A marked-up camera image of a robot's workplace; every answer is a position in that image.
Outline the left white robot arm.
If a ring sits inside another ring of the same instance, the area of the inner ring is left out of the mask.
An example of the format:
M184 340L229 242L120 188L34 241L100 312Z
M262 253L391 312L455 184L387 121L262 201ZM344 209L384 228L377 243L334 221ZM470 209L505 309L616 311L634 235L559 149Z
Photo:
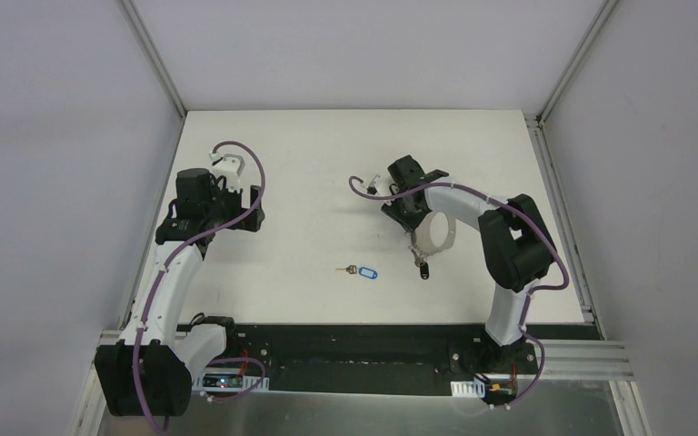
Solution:
M248 193L250 204L243 205ZM228 175L204 168L180 171L175 197L155 231L155 264L148 290L113 344L98 347L94 365L108 410L118 417L166 417L185 413L210 361L234 365L241 343L224 325L210 323L175 338L190 285L209 245L222 230L257 232L264 220L264 186L234 188Z

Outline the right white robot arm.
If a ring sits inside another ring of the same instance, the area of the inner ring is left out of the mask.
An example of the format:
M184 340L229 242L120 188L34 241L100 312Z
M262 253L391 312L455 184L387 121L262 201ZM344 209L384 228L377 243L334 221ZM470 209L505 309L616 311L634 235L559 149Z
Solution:
M427 173L410 155L391 163L393 200L382 212L410 235L414 257L441 253L454 245L457 223L475 229L495 290L481 364L502 372L515 361L513 345L523 339L527 296L555 261L555 248L538 207L528 195L502 199L454 182L445 171Z

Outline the keyring with black key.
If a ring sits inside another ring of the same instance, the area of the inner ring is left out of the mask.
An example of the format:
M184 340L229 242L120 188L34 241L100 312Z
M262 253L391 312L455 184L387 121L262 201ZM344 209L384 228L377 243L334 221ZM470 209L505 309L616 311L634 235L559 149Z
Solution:
M444 213L428 213L411 233L410 252L422 280L428 280L428 259L454 246L456 220Z

